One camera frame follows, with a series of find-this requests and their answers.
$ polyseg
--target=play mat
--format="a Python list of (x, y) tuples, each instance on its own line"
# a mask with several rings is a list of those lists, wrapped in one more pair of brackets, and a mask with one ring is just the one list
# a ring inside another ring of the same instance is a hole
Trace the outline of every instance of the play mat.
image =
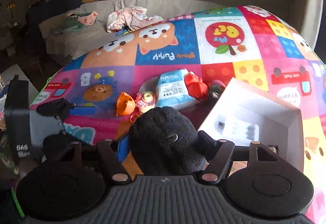
[[(145, 81), (183, 68), (202, 77), (208, 85), (213, 80), (227, 85), (235, 77), (301, 109), (304, 173), (315, 187), (307, 216), (315, 223), (324, 223), (325, 66), (294, 28), (259, 7), (202, 11), (125, 35), (108, 34), (107, 45), (94, 47), (61, 69), (31, 109), (66, 98), (86, 106), (65, 120), (68, 133), (89, 144), (116, 139), (131, 125), (128, 116), (115, 116), (119, 94), (124, 91), (135, 98)], [(200, 110), (185, 115), (192, 122), (203, 116)]]

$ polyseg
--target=silver screw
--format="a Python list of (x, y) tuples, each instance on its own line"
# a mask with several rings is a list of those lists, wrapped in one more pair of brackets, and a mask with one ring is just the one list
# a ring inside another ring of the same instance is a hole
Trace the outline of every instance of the silver screw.
[(203, 174), (202, 179), (206, 182), (214, 182), (218, 179), (218, 177), (215, 174)]
[(116, 182), (124, 182), (128, 180), (128, 176), (126, 174), (115, 174), (112, 176), (112, 179)]

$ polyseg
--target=green cord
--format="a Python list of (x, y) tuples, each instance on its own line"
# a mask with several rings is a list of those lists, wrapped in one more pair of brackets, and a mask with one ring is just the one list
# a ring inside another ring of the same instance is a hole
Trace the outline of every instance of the green cord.
[(16, 197), (16, 194), (15, 194), (15, 191), (13, 188), (11, 188), (11, 195), (12, 195), (12, 199), (14, 200), (15, 202), (15, 205), (17, 207), (17, 210), (18, 210), (18, 213), (21, 217), (25, 217), (25, 214), (23, 213), (22, 211), (22, 208), (20, 207), (19, 203), (18, 203), (18, 200), (17, 200), (17, 197)]

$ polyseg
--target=pile of clothes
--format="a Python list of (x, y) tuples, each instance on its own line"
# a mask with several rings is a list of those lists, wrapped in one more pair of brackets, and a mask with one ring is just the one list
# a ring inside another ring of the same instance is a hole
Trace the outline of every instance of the pile of clothes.
[(126, 7), (113, 12), (108, 16), (107, 32), (118, 32), (125, 28), (131, 32), (163, 20), (158, 15), (147, 17), (146, 12), (147, 9), (143, 7)]
[(74, 31), (82, 31), (88, 26), (97, 22), (98, 13), (93, 11), (92, 13), (78, 14), (75, 12), (68, 12), (65, 22), (61, 27), (54, 31), (54, 35), (67, 34)]

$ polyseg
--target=ribbed black surface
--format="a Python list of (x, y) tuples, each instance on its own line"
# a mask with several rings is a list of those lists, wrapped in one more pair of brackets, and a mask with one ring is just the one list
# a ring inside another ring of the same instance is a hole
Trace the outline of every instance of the ribbed black surface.
[(24, 224), (308, 224), (306, 217), (267, 221), (248, 217), (230, 206), (216, 187), (197, 183), (193, 176), (137, 176), (124, 187), (114, 187), (93, 211), (63, 222), (25, 218)]

